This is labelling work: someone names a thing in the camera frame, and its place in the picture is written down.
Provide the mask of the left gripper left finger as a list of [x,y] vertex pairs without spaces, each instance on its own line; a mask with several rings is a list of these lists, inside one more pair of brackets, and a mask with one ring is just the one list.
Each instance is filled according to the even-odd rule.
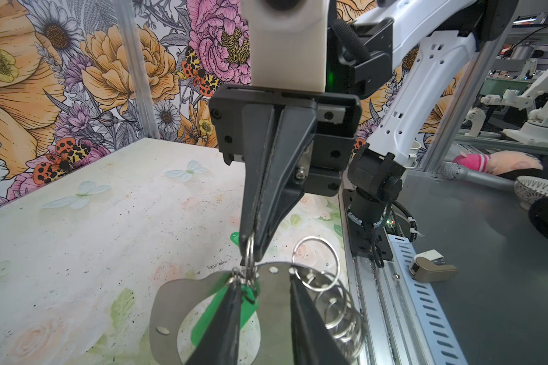
[[237,364],[242,308],[242,284],[230,279],[202,316],[205,331],[187,364]]

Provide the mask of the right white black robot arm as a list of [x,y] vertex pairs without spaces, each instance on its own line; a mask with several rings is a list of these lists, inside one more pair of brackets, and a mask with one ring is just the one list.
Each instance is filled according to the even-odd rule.
[[239,247],[263,259],[305,193],[355,186],[348,218],[374,242],[432,108],[515,1],[381,1],[348,24],[329,1],[244,1],[252,83],[209,102],[225,163],[245,164]]

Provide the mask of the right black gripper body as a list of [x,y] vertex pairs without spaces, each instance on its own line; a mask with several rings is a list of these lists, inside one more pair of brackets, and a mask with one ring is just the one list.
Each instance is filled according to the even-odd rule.
[[248,103],[272,105],[277,113],[286,106],[316,109],[314,140],[304,150],[295,178],[303,183],[304,193],[335,196],[356,141],[362,115],[359,98],[352,94],[222,85],[210,98],[209,111],[226,164],[244,162],[241,113]]

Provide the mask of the green tag key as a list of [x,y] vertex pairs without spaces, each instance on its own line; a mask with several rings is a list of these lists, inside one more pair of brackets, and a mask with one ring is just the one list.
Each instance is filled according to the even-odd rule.
[[243,266],[219,281],[219,288],[191,333],[202,352],[238,353],[243,325],[259,307],[260,286],[255,261],[255,234],[246,241]]

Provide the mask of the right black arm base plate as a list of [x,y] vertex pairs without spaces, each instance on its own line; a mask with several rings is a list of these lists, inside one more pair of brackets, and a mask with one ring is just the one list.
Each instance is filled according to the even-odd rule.
[[394,258],[388,234],[385,228],[376,228],[374,222],[360,222],[357,220],[358,216],[353,215],[353,202],[357,195],[354,189],[345,189],[342,192],[350,253],[353,257],[369,259],[377,267],[383,268],[386,262],[391,262]]

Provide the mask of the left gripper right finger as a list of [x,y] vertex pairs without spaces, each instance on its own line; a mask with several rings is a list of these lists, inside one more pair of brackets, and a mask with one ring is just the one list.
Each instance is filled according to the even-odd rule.
[[327,331],[307,288],[296,277],[291,278],[290,295],[294,364],[348,364]]

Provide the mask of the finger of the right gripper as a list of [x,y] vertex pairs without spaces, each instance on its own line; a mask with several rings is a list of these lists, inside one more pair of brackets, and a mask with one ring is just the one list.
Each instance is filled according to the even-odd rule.
[[245,163],[244,197],[241,211],[240,250],[245,259],[263,259],[265,224],[260,219],[264,167],[268,164],[272,141],[274,107],[248,103],[241,113]]
[[314,140],[316,124],[317,111],[312,107],[286,106],[272,115],[254,200],[254,260],[265,256],[278,225],[304,194],[303,183],[295,178],[296,169],[304,150]]

